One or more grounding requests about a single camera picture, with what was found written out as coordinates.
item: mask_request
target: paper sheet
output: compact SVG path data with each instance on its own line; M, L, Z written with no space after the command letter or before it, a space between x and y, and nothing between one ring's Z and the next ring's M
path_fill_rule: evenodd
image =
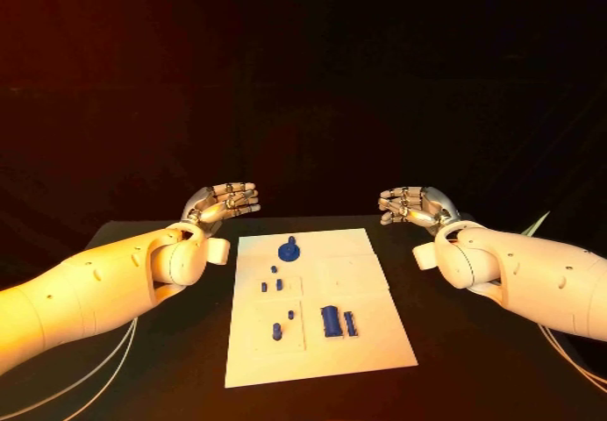
M290 235L301 256L284 262L277 252ZM339 338L324 337L326 305L339 309ZM345 311L353 312L356 337L348 335ZM274 323L281 340L273 339ZM225 387L415 365L365 229L241 237Z

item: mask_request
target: robotic hand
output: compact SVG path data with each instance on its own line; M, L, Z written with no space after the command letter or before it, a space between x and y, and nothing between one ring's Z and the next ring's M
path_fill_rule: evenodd
M221 221L261 209L255 185L200 189L180 222L87 250L35 280L0 291L0 374L46 349L107 332L153 309L224 265Z
M423 270L438 267L456 288L489 297L551 329L607 340L607 260L575 246L497 232L461 220L434 188L379 197L381 223L412 222L435 235L414 248Z

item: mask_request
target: white cable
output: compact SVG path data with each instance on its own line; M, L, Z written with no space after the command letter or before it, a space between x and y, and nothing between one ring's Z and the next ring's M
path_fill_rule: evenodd
M123 367L123 362L127 359L127 355L128 355L128 351L130 351L130 345L133 344L133 338L136 337L136 328L137 328L137 318L133 319L133 333L130 335L130 340L128 340L128 343L127 343L127 349L124 350L123 359L120 360L120 364L117 366L114 374L111 375L110 380L104 384L104 387L100 389L98 393L92 396L91 400L85 403L82 408L64 421L68 421L69 419L72 419L88 408L88 406L95 402L100 395L104 393L105 389L108 388L108 385L111 384L111 381L114 380L114 377L118 374L120 368Z
M136 330L136 325L137 325L137 318L133 319L133 321L130 322L130 327L127 329L127 333L124 334L124 337L117 345L117 347L114 348L114 351L110 353L108 357L105 357L105 359L101 361L101 363L98 364L98 366L88 372L88 374L75 382L72 383L64 390L61 390L59 392L56 392L52 396L49 396L46 399L43 399L42 401L33 403L32 405L29 405L27 407L25 407L22 410L6 414L3 416L0 416L0 421L16 417L17 415L25 414L26 412L29 412L30 410L33 410L35 408L38 408L40 405L43 405L45 403L51 402L53 399L56 399L58 397L61 397L72 388L75 388L75 386L78 386L78 384L81 384L88 377L97 373L97 371L105 366L107 362L111 360L111 357L117 354L120 347L123 346L124 342L127 341L127 336L128 334Z
M541 333L544 334L549 344L552 345L554 349L559 353L561 357L571 363L571 365L575 367L575 369L580 371L581 375L591 381L591 384L607 393L607 388L596 381L607 383L607 380L603 379L598 375L594 375L584 367L580 367L575 361L571 359L570 355L567 354L565 350L561 347L561 344L558 340L552 336L552 332L548 330L548 328L538 324L541 327Z

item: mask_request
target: table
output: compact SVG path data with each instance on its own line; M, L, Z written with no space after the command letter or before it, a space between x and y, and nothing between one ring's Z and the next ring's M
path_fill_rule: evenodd
M487 298L420 271L411 248L431 240L414 225L379 216L235 218L218 237L228 265L138 319L126 365L79 419L604 419L607 396L587 382L538 326ZM170 221L110 222L89 247ZM385 270L418 367L224 388L241 236L365 228ZM105 358L126 326L65 344L0 377L0 414L46 397ZM19 419L62 419L94 396L118 356L78 389Z

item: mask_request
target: cable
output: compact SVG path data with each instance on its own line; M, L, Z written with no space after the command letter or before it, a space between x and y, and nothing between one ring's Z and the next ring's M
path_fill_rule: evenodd
M114 374L111 375L110 380L104 384L104 387L100 389L98 393L92 396L91 400L82 405L82 408L64 421L68 421L69 419L72 419L88 408L88 406L95 402L95 400L98 399L98 397L104 393L105 389L108 388L108 385L111 384L111 381L114 380L114 377L118 374L120 368L123 367L123 362L127 359L127 355L128 355L128 351L130 351L130 345L133 344L133 338L136 337L136 328L137 328L137 318L133 319L133 333L130 335L130 340L128 340L128 343L127 343L127 349L124 350L123 359L120 360L120 364L117 366Z
M114 348L114 351L110 353L108 357L105 357L105 359L101 361L101 363L98 364L98 366L88 372L88 374L75 382L72 383L64 390L58 391L52 396L49 396L46 399L43 399L42 401L33 403L32 405L29 405L27 407L25 407L22 410L6 414L3 416L0 416L0 421L16 417L17 415L25 414L26 412L29 412L30 410L33 410L35 408L38 408L40 405L43 405L45 403L51 402L53 399L56 399L58 397L61 397L72 388L75 388L75 386L78 386L87 379L88 377L91 377L91 375L94 373L97 373L97 371L105 366L107 362L111 360L111 357L117 354L118 349L121 348L124 342L127 341L127 336L128 334L133 332L133 335L130 337L130 341L133 341L133 336L136 333L136 326L137 326L137 318L133 319L133 321L130 322L130 327L127 329L127 332L123 336L121 341L118 342L117 347Z
M607 393L607 388L598 383L598 382L607 383L607 380L603 379L598 375L594 375L584 367L578 366L578 364L575 363L575 361L571 359L570 355L567 354L565 350L562 349L559 341L554 338L554 335L549 329L541 324L538 324L538 327L541 328L541 333L544 334L544 337L547 338L549 344L552 345L554 349L559 353L561 357L571 363L571 365L580 371L581 375L590 380L591 384L594 384L594 386L604 393Z

